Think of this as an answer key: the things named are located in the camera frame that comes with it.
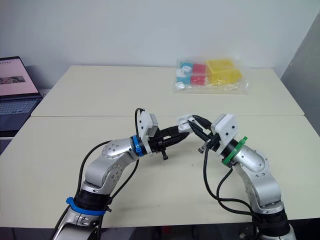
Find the red block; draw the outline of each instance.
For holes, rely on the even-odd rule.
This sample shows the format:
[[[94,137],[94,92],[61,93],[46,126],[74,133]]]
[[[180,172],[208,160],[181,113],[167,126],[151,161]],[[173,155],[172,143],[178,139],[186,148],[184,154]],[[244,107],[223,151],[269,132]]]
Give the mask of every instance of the red block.
[[[205,85],[205,75],[191,76],[191,85]]]
[[[206,73],[206,65],[194,63],[192,67],[193,74],[205,74]]]

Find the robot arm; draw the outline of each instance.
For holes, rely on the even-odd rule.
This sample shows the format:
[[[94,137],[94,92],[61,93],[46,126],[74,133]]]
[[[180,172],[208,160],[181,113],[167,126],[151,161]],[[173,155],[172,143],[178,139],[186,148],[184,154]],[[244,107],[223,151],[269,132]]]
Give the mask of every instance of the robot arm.
[[[168,159],[166,148],[181,142],[189,133],[179,133],[178,126],[158,128],[154,114],[142,111],[138,120],[138,136],[107,143],[101,155],[85,172],[85,180],[75,198],[68,197],[69,208],[61,220],[54,240],[96,239],[97,226],[106,211],[111,212],[114,191],[124,169],[144,155],[161,152]]]
[[[260,152],[245,145],[247,137],[239,142],[234,140],[238,132],[235,116],[222,114],[211,123],[197,115],[186,115],[177,119],[179,130],[194,132],[205,141],[199,148],[203,153],[206,148],[222,156],[222,163],[234,167],[243,180],[252,211],[260,219],[252,218],[262,240],[296,240],[293,228],[289,225],[281,200],[281,191],[277,181],[269,171],[268,159]],[[210,130],[205,134],[199,125]]]

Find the black cable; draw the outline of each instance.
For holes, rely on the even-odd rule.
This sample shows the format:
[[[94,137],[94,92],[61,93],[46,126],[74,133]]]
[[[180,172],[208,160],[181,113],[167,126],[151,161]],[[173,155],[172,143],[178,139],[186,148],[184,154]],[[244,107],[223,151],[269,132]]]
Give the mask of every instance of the black cable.
[[[62,219],[64,219],[64,217],[65,217],[65,215],[66,215],[66,213],[67,213],[67,211],[68,211],[69,208],[70,208],[70,205],[68,205],[68,206],[65,208],[65,210],[63,211],[62,215],[60,216],[58,222],[57,222],[56,225],[54,226],[54,229],[53,229],[53,231],[52,231],[52,233],[51,233],[51,236],[50,236],[50,238],[49,238],[50,240],[53,240],[53,239],[54,239],[54,236],[55,236],[55,234],[56,234],[56,232],[57,232],[57,230],[58,230],[58,227],[59,227]]]
[[[135,125],[135,133],[136,133],[136,137],[139,137],[139,131],[138,131],[138,112],[140,111],[140,114],[144,111],[144,109],[138,107],[135,111],[134,111],[134,125]],[[115,193],[108,199],[108,201],[106,202],[106,204],[104,205],[104,209],[108,208],[108,205],[111,203],[111,201],[118,195],[118,193],[124,188],[124,186],[129,182],[129,180],[132,178],[132,176],[135,174],[137,168],[139,165],[139,159],[135,162],[135,166],[134,169],[132,170],[131,174],[129,175],[129,177],[124,181],[124,183],[117,189],[117,191],[115,191]],[[102,227],[102,222],[104,220],[104,216],[101,215],[99,218],[99,225],[98,225],[98,229],[97,229],[97,235],[96,235],[96,239],[100,240],[101,237],[101,227]]]
[[[261,235],[262,235],[261,231],[258,232],[258,233],[254,236],[253,240],[259,240],[259,238],[261,237]]]
[[[89,158],[89,156],[94,152],[94,150],[96,150],[97,148],[101,147],[102,145],[106,145],[107,143],[110,143],[111,141],[104,141],[100,144],[98,144],[97,146],[95,146],[94,148],[92,148],[88,153],[87,155],[84,157],[82,163],[81,163],[81,167],[80,167],[80,171],[79,171],[79,178],[78,178],[78,186],[76,188],[76,192],[75,192],[75,195],[74,195],[74,198],[76,198],[76,196],[78,195],[78,193],[80,192],[80,189],[81,189],[81,183],[82,183],[82,175],[83,175],[83,172],[84,172],[84,167],[85,167],[85,164],[86,164],[86,161],[87,159]]]
[[[214,193],[211,191],[210,186],[208,184],[208,179],[207,179],[207,164],[208,164],[208,153],[209,153],[209,150],[210,150],[209,148],[206,148],[205,152],[204,152],[203,180],[204,180],[205,188],[208,191],[208,193],[210,194],[210,196],[213,197],[215,200],[218,200],[218,197],[216,195],[214,195]],[[247,202],[245,202],[245,201],[243,201],[241,199],[237,199],[237,198],[220,198],[220,201],[221,202],[237,202],[237,203],[244,204],[249,208],[250,212],[252,212],[251,206]]]
[[[143,108],[138,107],[135,111],[134,111],[134,123],[135,123],[135,134],[136,137],[139,137],[139,132],[138,132],[138,112],[140,111],[140,114],[144,111]]]
[[[96,239],[100,240],[101,238],[101,226],[102,226],[102,221],[104,220],[104,215],[100,215],[99,217],[99,225],[98,228],[96,230]]]
[[[222,186],[222,184],[224,183],[224,181],[230,176],[230,174],[233,172],[233,169],[231,168],[227,174],[222,178],[222,180],[220,181],[220,183],[218,184],[218,187],[216,189],[216,198],[217,198],[217,201],[218,203],[220,204],[220,206],[231,212],[231,213],[234,213],[234,214],[241,214],[241,215],[249,215],[249,216],[252,216],[253,218],[256,218],[256,219],[260,219],[259,215],[255,212],[252,212],[252,211],[240,211],[240,210],[235,210],[235,209],[232,209],[232,208],[229,208],[227,207],[226,205],[224,205],[220,199],[220,196],[219,196],[219,192],[220,192],[220,188]]]

